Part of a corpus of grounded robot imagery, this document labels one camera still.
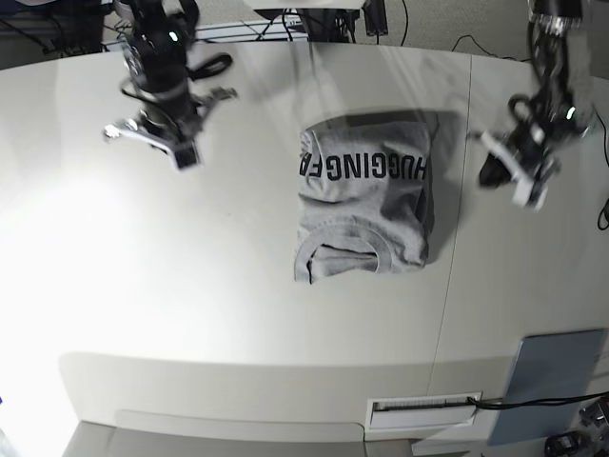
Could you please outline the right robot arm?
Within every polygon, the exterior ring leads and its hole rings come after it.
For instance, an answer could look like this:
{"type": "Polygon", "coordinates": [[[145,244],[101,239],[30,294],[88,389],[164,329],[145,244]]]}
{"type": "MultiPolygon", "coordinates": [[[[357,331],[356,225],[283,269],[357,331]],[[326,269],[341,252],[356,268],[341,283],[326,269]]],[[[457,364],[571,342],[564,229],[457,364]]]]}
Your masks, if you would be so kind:
{"type": "Polygon", "coordinates": [[[161,1],[115,1],[113,7],[130,24],[122,48],[132,90],[121,92],[142,103],[139,124],[174,145],[192,143],[212,105],[234,97],[236,91],[215,89],[199,97],[189,84],[229,70],[232,57],[219,52],[195,68],[188,65],[187,52],[200,18],[194,1],[182,1],[171,12],[161,1]]]}

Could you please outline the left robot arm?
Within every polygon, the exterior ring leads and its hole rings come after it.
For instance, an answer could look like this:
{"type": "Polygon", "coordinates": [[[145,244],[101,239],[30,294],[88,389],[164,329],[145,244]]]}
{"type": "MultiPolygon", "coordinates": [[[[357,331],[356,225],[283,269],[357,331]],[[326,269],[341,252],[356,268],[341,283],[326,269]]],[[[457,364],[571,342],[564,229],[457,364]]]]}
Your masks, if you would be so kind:
{"type": "MultiPolygon", "coordinates": [[[[190,92],[190,83],[221,74],[232,58],[217,53],[189,68],[187,51],[195,41],[200,11],[193,1],[180,6],[166,13],[160,1],[116,2],[119,15],[131,24],[123,53],[132,89],[122,93],[142,106],[138,118],[107,125],[104,135],[144,141],[186,168],[199,161],[194,143],[206,116],[219,101],[236,94],[231,89],[215,89],[204,97],[190,92]]],[[[509,99],[516,123],[512,132],[503,137],[477,134],[489,150],[479,174],[481,187],[497,188],[510,181],[541,187],[559,168],[556,149],[590,128],[594,103],[583,22],[581,1],[529,2],[527,46],[539,90],[509,99]]]]}

